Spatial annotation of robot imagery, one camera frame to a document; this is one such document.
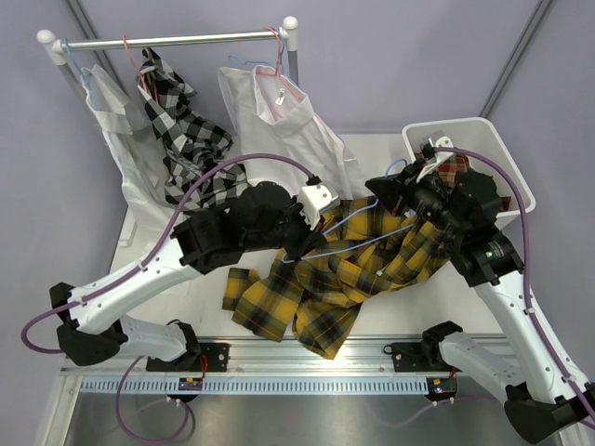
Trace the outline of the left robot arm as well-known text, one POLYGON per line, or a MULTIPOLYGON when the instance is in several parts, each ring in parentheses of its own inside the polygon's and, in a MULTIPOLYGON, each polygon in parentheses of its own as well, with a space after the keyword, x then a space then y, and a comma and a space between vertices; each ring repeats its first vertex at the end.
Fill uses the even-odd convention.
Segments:
POLYGON ((52 305, 65 307, 59 313, 59 348, 78 366, 145 357, 151 371, 189 371, 203 360, 192 326, 140 321, 129 311, 176 285, 235 265, 248 252, 283 249, 292 260, 303 257, 324 244, 323 214, 338 203, 324 183, 292 196, 262 181, 231 205, 201 210, 177 224, 154 253, 115 273, 85 286, 54 285, 52 305))

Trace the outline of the red brown plaid shirt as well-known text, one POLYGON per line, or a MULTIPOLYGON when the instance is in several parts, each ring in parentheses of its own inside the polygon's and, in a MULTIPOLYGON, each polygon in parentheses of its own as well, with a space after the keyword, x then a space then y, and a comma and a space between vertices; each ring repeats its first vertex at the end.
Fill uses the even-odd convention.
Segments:
POLYGON ((449 201, 467 200, 498 211, 509 209, 511 197, 501 196, 494 177, 472 168, 466 155, 455 154, 441 164, 438 177, 449 201))

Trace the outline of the light blue wire hanger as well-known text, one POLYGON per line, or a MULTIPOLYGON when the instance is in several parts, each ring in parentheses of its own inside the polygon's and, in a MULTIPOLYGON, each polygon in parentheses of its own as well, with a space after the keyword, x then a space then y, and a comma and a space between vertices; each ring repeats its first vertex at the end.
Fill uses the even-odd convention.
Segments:
POLYGON ((246 60, 236 55, 229 55, 228 61, 233 65, 270 68, 271 72, 265 72, 266 76, 279 79, 286 91, 296 99, 302 99, 298 92, 298 28, 283 24, 278 28, 265 27, 264 30, 272 33, 278 44, 274 64, 264 60, 246 60))

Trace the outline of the yellow black plaid shirt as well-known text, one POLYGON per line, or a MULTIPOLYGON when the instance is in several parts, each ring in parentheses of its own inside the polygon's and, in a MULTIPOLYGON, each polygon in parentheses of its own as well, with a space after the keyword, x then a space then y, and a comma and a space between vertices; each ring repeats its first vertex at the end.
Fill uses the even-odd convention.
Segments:
POLYGON ((418 216, 393 216, 375 197, 324 216, 326 244, 298 262, 278 252, 269 274, 232 268, 222 297, 231 319, 279 342, 287 330, 332 360, 369 298, 427 281, 448 260, 446 234, 418 216))

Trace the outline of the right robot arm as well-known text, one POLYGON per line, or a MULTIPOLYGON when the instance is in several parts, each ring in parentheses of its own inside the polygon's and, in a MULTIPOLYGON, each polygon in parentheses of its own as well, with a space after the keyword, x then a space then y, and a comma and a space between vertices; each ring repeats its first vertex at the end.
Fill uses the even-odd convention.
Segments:
POLYGON ((420 356, 432 369, 456 368, 502 405, 515 431, 540 441, 580 423, 594 411, 594 384, 573 363, 532 296, 528 268, 496 226, 502 199, 492 177, 470 170, 446 188, 415 162, 365 186, 395 216, 415 212, 447 235, 456 271, 489 308, 509 341, 512 366, 446 321, 422 334, 420 356))

